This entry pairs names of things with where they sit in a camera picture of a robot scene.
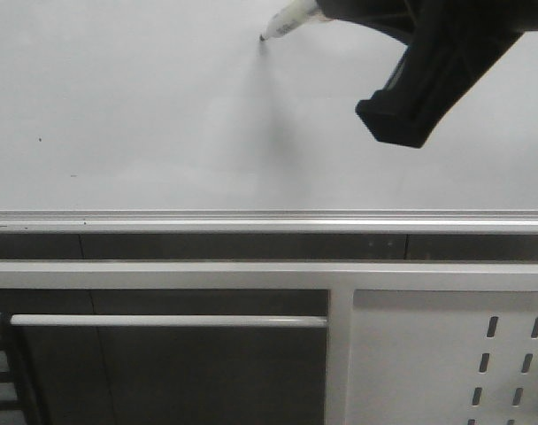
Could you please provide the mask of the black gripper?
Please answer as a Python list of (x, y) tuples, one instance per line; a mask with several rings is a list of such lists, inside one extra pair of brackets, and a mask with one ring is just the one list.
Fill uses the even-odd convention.
[(408, 46), (383, 89), (355, 112), (381, 143), (421, 148), (439, 121), (525, 32), (538, 1), (324, 0), (330, 19), (369, 27)]

